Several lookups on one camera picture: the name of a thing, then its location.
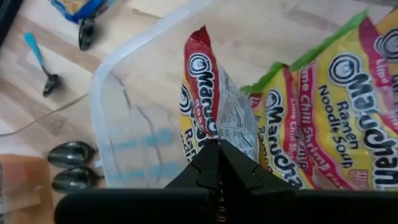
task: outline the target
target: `plastic storage bin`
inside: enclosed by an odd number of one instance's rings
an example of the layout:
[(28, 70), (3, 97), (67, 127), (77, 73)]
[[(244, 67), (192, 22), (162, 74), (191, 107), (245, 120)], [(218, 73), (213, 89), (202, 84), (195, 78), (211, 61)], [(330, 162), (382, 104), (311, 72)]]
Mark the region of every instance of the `plastic storage bin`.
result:
[(180, 142), (183, 48), (206, 25), (217, 59), (238, 86), (275, 61), (292, 63), (370, 8), (374, 22), (397, 1), (197, 0), (131, 39), (99, 66), (91, 116), (108, 187), (164, 187), (187, 165)]

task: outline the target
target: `container rim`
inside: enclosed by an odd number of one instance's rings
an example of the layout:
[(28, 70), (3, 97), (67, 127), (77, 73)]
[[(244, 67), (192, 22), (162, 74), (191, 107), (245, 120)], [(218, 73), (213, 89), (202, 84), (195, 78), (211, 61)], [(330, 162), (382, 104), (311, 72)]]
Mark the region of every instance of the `container rim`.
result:
[(106, 152), (106, 148), (111, 147), (109, 140), (110, 134), (105, 123), (105, 115), (103, 111), (102, 96), (103, 88), (106, 77), (111, 74), (112, 68), (121, 60), (127, 56), (133, 54), (136, 50), (145, 46), (149, 42), (152, 42), (156, 37), (162, 35), (168, 30), (177, 27), (179, 24), (187, 21), (189, 18), (203, 11), (208, 6), (215, 6), (221, 4), (226, 0), (194, 0), (181, 6), (176, 11), (167, 14), (165, 17), (160, 19), (156, 24), (149, 27), (144, 33), (133, 37), (122, 46), (118, 47), (113, 53), (110, 53), (97, 68), (94, 77), (91, 81), (90, 87), (90, 114), (91, 114), (91, 125), (93, 126), (96, 142), (99, 149), (99, 155), (103, 161), (105, 182), (109, 187), (109, 181), (111, 178), (109, 170), (117, 170), (116, 163), (112, 162), (110, 167), (109, 162), (105, 162), (104, 159), (110, 161), (109, 152)]

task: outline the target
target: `blue spoon handle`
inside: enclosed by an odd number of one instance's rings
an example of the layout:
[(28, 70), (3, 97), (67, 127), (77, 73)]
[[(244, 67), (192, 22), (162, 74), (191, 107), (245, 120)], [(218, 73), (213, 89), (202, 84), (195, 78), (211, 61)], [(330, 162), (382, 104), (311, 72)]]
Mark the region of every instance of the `blue spoon handle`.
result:
[(39, 47), (37, 46), (35, 37), (33, 36), (33, 34), (31, 32), (27, 32), (25, 34), (25, 41), (27, 42), (29, 47), (31, 47), (33, 53), (35, 53), (36, 58), (40, 63), (40, 66), (44, 67), (42, 55), (40, 54)]

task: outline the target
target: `black object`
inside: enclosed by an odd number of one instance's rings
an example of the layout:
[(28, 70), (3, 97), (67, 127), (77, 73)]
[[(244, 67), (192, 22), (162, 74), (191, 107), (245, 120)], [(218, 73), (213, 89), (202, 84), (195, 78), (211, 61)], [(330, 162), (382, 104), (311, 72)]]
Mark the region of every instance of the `black object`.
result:
[(0, 0), (0, 46), (4, 42), (22, 0)]
[(68, 194), (76, 190), (95, 187), (103, 179), (89, 167), (74, 167), (57, 174), (51, 187), (60, 194)]
[(57, 74), (49, 73), (49, 71), (43, 65), (42, 70), (47, 76), (47, 81), (44, 85), (43, 96), (48, 97), (58, 86), (61, 85), (61, 79)]
[(96, 150), (81, 141), (70, 141), (53, 148), (47, 155), (48, 162), (56, 167), (85, 166), (93, 159)]
[(94, 41), (95, 17), (83, 19), (79, 28), (79, 49), (87, 50)]
[(228, 141), (207, 140), (165, 189), (75, 192), (55, 223), (395, 223), (397, 203), (395, 192), (297, 190)]

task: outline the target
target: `maruchan ramen noodle soup package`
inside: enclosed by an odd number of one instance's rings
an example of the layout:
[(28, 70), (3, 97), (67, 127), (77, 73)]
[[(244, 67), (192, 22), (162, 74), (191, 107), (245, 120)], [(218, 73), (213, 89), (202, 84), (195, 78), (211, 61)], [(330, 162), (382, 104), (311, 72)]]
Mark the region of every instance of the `maruchan ramen noodle soup package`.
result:
[(188, 162), (206, 139), (225, 139), (258, 162), (257, 123), (249, 100), (216, 61), (205, 27), (185, 44), (180, 99), (181, 138)]
[(260, 163), (300, 189), (315, 189), (314, 166), (300, 134), (297, 89), (287, 66), (275, 63), (253, 86), (245, 86), (259, 122)]
[(388, 62), (392, 75), (394, 103), (398, 108), (398, 9), (390, 12), (376, 27), (380, 36), (376, 39), (374, 46)]
[(398, 122), (378, 37), (364, 11), (292, 65), (305, 148), (336, 189), (398, 190)]

